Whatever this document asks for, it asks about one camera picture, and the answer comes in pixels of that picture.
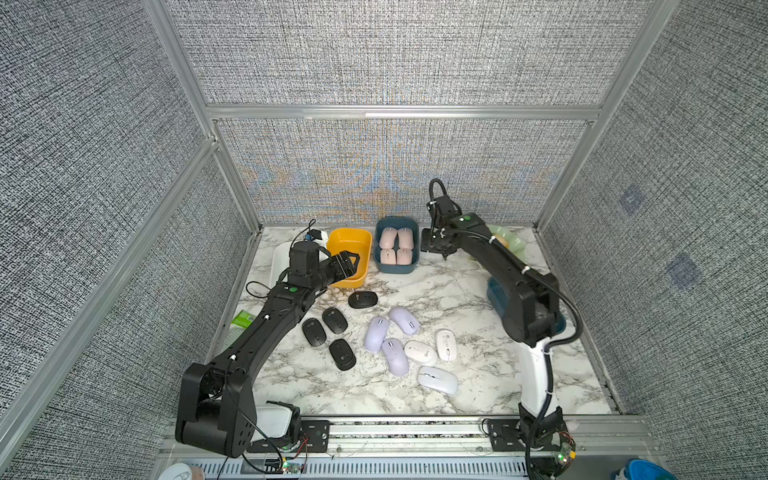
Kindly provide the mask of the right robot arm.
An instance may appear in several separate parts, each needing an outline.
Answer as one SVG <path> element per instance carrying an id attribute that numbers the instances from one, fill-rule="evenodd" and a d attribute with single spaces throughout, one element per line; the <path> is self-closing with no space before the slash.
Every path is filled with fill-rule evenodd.
<path id="1" fill-rule="evenodd" d="M 577 340 L 583 331 L 576 327 L 571 336 L 555 338 L 560 304 L 570 300 L 559 291 L 553 275 L 543 275 L 517 258 L 479 216 L 462 212 L 450 196 L 432 197 L 427 209 L 430 226 L 422 230 L 422 250 L 443 257 L 466 252 L 506 295 L 501 323 L 519 347 L 523 375 L 519 403 L 522 442 L 543 449 L 565 429 L 554 389 L 552 348 Z"/>

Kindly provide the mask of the pink mouse with scroll wheel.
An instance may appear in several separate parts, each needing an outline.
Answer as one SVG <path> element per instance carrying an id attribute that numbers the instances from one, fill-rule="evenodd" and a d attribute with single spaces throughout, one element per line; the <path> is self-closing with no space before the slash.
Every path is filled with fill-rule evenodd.
<path id="1" fill-rule="evenodd" d="M 400 228 L 398 230 L 398 248 L 405 250 L 413 250 L 415 246 L 414 234 L 411 228 Z"/>

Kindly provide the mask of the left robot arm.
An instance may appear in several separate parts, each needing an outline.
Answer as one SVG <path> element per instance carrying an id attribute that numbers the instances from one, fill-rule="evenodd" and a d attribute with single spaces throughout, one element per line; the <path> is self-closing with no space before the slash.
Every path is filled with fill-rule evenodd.
<path id="1" fill-rule="evenodd" d="M 236 458 L 266 433 L 257 425 L 253 385 L 280 341 L 298 325 L 327 288 L 354 276 L 361 256 L 343 250 L 320 258 L 324 248 L 295 243 L 289 267 L 266 295 L 256 319 L 209 362 L 194 363 L 182 376 L 175 424 L 177 442 Z"/>

